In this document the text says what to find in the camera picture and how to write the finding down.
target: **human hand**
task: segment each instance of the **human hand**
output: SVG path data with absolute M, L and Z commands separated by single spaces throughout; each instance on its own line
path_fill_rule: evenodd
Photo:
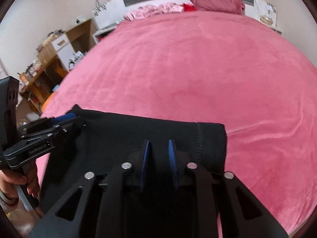
M 18 193 L 13 184 L 27 184 L 29 195 L 37 197 L 40 190 L 40 185 L 37 177 L 37 166 L 35 161 L 30 163 L 30 169 L 26 176 L 6 168 L 0 171 L 0 190 L 8 199 L 18 198 Z

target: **pink pillow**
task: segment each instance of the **pink pillow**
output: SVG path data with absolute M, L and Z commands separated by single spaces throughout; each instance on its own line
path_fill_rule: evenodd
M 242 15 L 242 0 L 190 0 L 198 11 L 227 12 Z

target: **bracelet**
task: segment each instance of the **bracelet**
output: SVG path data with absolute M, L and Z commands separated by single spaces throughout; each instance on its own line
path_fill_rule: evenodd
M 0 189 L 0 198 L 7 204 L 9 205 L 13 205 L 16 202 L 16 198 L 13 199 L 8 199 L 2 192 L 2 190 Z

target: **bed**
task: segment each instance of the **bed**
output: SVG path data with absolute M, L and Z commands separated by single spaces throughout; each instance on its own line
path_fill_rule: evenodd
M 316 92 L 313 64 L 258 21 L 221 12 L 163 14 L 121 23 L 64 79 L 43 117 L 78 104 L 222 123 L 225 170 L 290 234 L 317 205 Z

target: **drawer handle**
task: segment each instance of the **drawer handle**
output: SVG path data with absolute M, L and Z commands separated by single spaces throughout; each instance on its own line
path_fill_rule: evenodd
M 58 42 L 57 44 L 61 47 L 65 43 L 65 40 L 63 39 L 62 41 Z

